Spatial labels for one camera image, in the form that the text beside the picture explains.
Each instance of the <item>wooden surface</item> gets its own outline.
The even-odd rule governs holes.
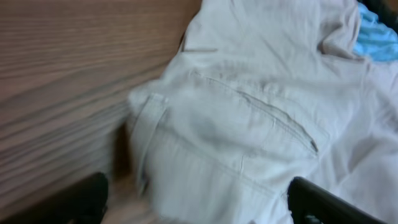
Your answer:
[[[197,0],[0,1],[0,220],[95,171],[105,223],[148,223],[136,199],[126,96],[175,55]]]

